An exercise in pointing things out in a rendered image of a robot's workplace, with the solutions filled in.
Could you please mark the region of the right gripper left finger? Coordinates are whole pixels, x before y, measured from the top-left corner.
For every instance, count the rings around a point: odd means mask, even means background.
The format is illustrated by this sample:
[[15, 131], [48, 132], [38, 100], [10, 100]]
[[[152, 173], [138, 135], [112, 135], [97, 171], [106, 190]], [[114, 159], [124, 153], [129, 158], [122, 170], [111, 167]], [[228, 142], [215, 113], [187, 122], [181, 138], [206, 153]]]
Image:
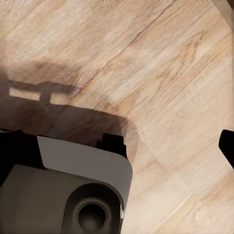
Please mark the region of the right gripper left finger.
[[0, 135], [0, 188], [25, 149], [23, 134], [19, 129]]

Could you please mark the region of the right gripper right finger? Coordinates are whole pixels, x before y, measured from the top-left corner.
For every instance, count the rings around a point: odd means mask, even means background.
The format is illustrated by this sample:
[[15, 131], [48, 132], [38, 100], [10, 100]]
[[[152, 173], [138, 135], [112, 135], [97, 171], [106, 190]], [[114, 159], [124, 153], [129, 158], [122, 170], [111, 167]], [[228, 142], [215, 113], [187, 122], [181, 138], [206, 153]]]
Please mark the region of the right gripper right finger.
[[234, 168], [234, 131], [224, 129], [221, 133], [218, 146]]

